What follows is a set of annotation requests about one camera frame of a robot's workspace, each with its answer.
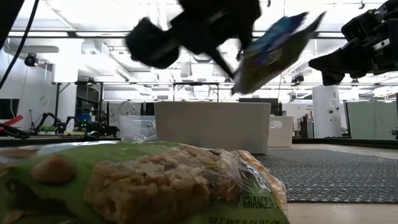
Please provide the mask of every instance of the ceiling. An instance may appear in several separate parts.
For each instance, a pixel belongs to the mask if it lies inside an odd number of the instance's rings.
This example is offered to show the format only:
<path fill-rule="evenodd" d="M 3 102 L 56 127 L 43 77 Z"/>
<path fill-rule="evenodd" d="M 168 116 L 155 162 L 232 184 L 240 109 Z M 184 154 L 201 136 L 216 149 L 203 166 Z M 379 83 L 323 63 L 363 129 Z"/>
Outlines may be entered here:
<path fill-rule="evenodd" d="M 24 30 L 29 19 L 34 0 L 25 0 L 17 21 L 14 23 L 13 31 Z M 361 7 L 360 0 L 271 0 L 271 6 L 267 7 L 267 0 L 262 2 L 262 16 L 254 25 L 255 32 L 266 31 L 274 22 L 283 15 L 293 16 L 295 14 L 309 11 L 309 16 L 303 27 L 311 23 L 319 13 L 327 11 L 327 14 L 318 29 L 320 32 L 339 32 L 341 26 L 353 17 L 366 12 L 368 9 L 378 8 L 383 0 L 363 0 L 365 7 Z M 113 92 L 109 94 L 109 99 L 117 98 L 118 92 L 122 91 L 125 100 L 135 100 L 135 98 L 160 99 L 165 95 L 172 98 L 172 85 L 153 86 L 152 82 L 170 83 L 185 81 L 201 82 L 224 82 L 225 74 L 217 65 L 197 64 L 193 56 L 182 49 L 177 63 L 169 69 L 158 70 L 149 68 L 130 59 L 129 52 L 124 46 L 123 33 L 129 32 L 138 23 L 139 19 L 149 17 L 154 24 L 163 30 L 169 28 L 168 21 L 175 17 L 182 10 L 176 0 L 41 0 L 36 17 L 31 30 L 34 31 L 83 31 L 90 35 L 90 32 L 103 31 L 108 35 L 119 32 L 120 38 L 92 38 L 85 39 L 82 44 L 82 55 L 80 60 L 79 76 L 93 77 L 96 80 L 109 82 L 105 90 Z M 62 44 L 62 39 L 29 39 L 25 45 L 46 45 L 50 42 L 57 46 Z M 18 44 L 18 38 L 12 38 L 12 43 Z M 311 94 L 312 87 L 322 83 L 321 75 L 318 71 L 308 67 L 311 58 L 319 55 L 328 54 L 346 43 L 342 39 L 313 39 L 304 50 L 300 60 L 283 72 L 280 76 L 273 79 L 263 89 L 255 92 L 254 96 L 260 97 L 279 97 L 282 100 L 290 99 L 290 95 L 297 95 L 298 98 Z M 238 63 L 235 59 L 238 52 L 238 41 L 231 39 L 220 46 L 223 56 L 231 67 L 236 68 Z M 52 61 L 50 54 L 41 54 L 42 60 Z M 127 75 L 134 82 L 151 82 L 144 85 L 110 85 L 110 82 L 124 81 L 118 72 Z M 292 77 L 301 73 L 305 81 L 300 86 L 290 85 Z M 345 78 L 341 88 L 343 99 L 357 98 L 358 94 L 372 96 L 375 95 L 375 83 L 391 83 L 398 85 L 398 74 L 387 73 L 384 75 L 373 76 L 359 79 L 363 86 L 353 88 L 350 85 L 351 79 Z M 229 95 L 230 85 L 222 85 L 219 92 L 220 99 L 235 99 Z M 174 89 L 176 99 L 208 99 L 215 98 L 216 91 L 208 86 L 195 87 L 176 87 Z M 377 96 L 382 96 L 383 91 L 378 90 Z"/>

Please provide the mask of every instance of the granola bar wrapper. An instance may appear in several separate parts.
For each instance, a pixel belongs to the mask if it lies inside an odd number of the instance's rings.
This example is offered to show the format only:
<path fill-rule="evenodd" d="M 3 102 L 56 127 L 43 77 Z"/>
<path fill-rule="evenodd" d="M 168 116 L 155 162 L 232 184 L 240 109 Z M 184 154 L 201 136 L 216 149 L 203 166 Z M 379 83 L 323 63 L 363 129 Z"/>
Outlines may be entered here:
<path fill-rule="evenodd" d="M 0 149 L 0 222 L 288 224 L 284 185 L 246 151 L 172 142 Z"/>

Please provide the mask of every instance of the white wall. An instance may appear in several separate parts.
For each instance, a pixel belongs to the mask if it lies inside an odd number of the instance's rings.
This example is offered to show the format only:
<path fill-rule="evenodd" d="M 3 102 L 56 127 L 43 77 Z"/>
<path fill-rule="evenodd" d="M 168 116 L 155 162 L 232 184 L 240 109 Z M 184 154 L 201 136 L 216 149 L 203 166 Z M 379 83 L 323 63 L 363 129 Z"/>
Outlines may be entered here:
<path fill-rule="evenodd" d="M 294 117 L 294 129 L 298 130 L 297 126 L 297 119 L 305 116 L 305 114 L 310 114 L 313 111 L 312 102 L 291 102 L 291 103 L 283 103 L 282 110 L 286 111 L 286 116 L 293 116 Z M 340 116 L 341 116 L 341 127 L 347 128 L 346 124 L 346 115 L 344 104 L 340 103 Z"/>
<path fill-rule="evenodd" d="M 0 51 L 0 77 L 4 75 L 12 58 L 13 55 L 8 55 L 3 50 Z M 15 115 L 22 115 L 24 119 L 16 123 L 14 127 L 29 130 L 31 123 L 29 110 L 32 110 L 33 122 L 36 122 L 43 113 L 55 112 L 56 86 L 51 85 L 51 81 L 52 72 L 47 72 L 47 75 L 45 75 L 43 68 L 27 68 L 23 60 L 17 60 L 11 74 L 0 90 L 1 99 L 20 99 L 18 112 Z M 44 125 L 51 125 L 52 123 L 53 119 L 47 118 Z"/>

